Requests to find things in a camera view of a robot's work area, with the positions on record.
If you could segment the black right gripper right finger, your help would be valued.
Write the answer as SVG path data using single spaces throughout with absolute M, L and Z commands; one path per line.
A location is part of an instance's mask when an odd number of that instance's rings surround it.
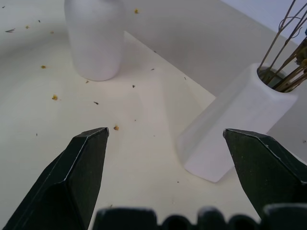
M 274 138 L 225 129 L 241 186 L 263 221 L 307 222 L 307 163 Z

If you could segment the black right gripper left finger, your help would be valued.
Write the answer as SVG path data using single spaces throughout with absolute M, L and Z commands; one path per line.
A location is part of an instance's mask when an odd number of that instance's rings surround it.
M 40 174 L 3 230 L 87 230 L 100 191 L 109 130 L 75 136 Z

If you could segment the dried flower bouquet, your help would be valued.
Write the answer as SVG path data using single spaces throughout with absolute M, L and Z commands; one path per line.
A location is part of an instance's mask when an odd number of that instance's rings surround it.
M 276 35 L 257 67 L 260 80 L 277 92 L 291 92 L 307 80 L 307 0 L 291 0 Z

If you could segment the round white ceramic vase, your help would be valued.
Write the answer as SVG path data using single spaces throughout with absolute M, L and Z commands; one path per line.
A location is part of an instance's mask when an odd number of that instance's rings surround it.
M 123 0 L 64 0 L 64 13 L 77 73 L 91 81 L 113 78 L 123 54 Z

